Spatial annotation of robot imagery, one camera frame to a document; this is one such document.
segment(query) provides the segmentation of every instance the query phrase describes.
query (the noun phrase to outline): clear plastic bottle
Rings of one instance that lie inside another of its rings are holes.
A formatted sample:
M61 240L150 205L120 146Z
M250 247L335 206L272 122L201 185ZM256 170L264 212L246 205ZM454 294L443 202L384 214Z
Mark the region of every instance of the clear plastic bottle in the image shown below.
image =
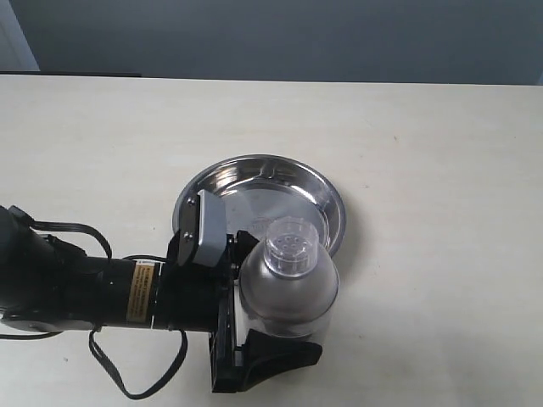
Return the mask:
M339 276L316 228L282 218L244 261L239 292L246 327L320 343L337 298Z

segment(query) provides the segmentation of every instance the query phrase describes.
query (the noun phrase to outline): perforated cap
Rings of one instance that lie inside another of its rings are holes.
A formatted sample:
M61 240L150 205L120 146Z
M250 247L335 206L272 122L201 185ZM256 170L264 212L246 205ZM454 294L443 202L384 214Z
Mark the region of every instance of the perforated cap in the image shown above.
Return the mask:
M310 222L290 216L281 218L268 227L264 259L280 276L303 276L316 265L318 245L318 232Z

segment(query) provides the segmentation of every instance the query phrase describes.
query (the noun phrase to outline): black cable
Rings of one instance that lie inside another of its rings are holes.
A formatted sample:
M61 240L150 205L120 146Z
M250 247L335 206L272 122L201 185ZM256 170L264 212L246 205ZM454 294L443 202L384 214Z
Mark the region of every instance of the black cable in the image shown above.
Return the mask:
M0 339L9 339L13 341L32 341L34 339L46 339L48 337L56 337L57 335L60 335L62 332L47 332L47 333L40 333L38 335L7 335L7 334L0 334Z
M132 256L126 256L122 258L123 260L152 260L165 263L168 261L166 257L152 256L150 254L134 254Z
M148 390L144 391L143 393L140 393L140 394L128 393L125 387L125 383L122 381L122 377L120 376L119 371L117 370L113 362L105 354L105 352L98 346L98 344L96 343L96 340L94 339L94 334L98 332L98 330L99 328L94 328L88 336L88 347L91 350L91 354L98 361L98 363L105 369L105 371L107 371L108 375L111 377L113 382L117 385L117 387L122 391L122 393L131 400L146 399L147 397L150 397L153 394L157 393L177 373L183 361L185 360L185 357L187 356L187 350L188 350L187 333L185 333L185 331L180 331L181 339L182 339L181 347L179 348L179 352L177 353L173 362L171 362L171 365L166 371L166 373L153 386L151 386Z
M113 256L113 251L107 239L94 229L92 226L83 225L81 223L61 223L61 222L39 222L34 220L34 223L31 224L32 229L37 231L67 231L71 233L84 233L86 235L94 237L100 243L100 246L104 249L104 252L108 256L108 259L111 259Z

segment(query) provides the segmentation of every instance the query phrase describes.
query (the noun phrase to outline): gray wall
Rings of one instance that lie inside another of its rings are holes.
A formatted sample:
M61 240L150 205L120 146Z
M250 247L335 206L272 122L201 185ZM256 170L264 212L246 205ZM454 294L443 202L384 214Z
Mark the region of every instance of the gray wall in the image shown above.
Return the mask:
M42 70L534 84L543 0L12 0Z

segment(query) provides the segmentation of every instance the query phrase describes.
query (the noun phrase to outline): clear cap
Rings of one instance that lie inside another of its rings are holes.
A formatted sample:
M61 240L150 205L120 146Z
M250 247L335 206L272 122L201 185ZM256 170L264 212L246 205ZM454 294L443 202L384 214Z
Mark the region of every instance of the clear cap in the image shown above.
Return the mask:
M315 268L318 249L316 228L307 220L288 216L268 227L264 260L280 276L299 277Z

